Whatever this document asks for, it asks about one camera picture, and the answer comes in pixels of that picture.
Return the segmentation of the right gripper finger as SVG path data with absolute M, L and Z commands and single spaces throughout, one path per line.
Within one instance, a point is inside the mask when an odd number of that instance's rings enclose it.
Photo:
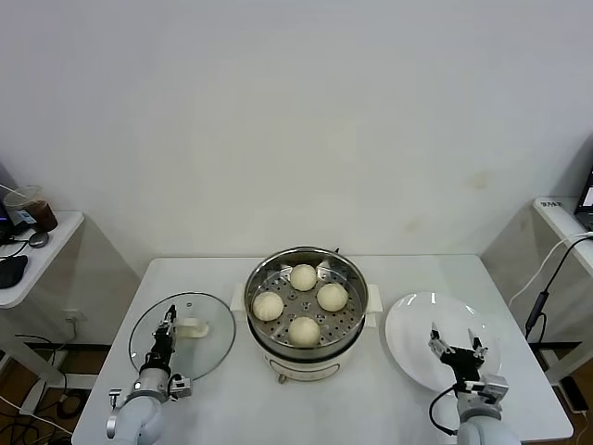
M 450 356 L 456 353 L 456 351 L 445 340 L 441 338 L 440 332 L 435 323 L 432 323 L 431 325 L 428 346 L 432 353 L 439 360 L 442 360 L 446 356 Z
M 472 329 L 468 329 L 468 335 L 473 348 L 473 356 L 478 360 L 484 361 L 486 359 L 488 347 L 483 346 L 481 339 Z

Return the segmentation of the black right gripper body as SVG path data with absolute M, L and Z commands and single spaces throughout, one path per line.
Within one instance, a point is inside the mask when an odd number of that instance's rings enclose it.
M 473 350 L 453 347 L 441 355 L 440 361 L 453 370 L 457 383 L 480 379 L 479 370 L 483 359 L 476 356 Z

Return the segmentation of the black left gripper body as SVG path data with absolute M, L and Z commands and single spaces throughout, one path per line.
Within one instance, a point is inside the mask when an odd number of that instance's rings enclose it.
M 145 356 L 147 368 L 169 369 L 174 352 L 174 339 L 171 336 L 155 337 L 151 350 Z

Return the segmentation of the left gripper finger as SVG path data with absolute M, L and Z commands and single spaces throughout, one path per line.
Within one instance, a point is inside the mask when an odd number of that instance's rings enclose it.
M 166 310 L 163 319 L 159 322 L 157 329 L 153 333 L 155 340 L 175 338 L 175 322 L 177 319 L 177 308 L 175 304 L 171 304 Z

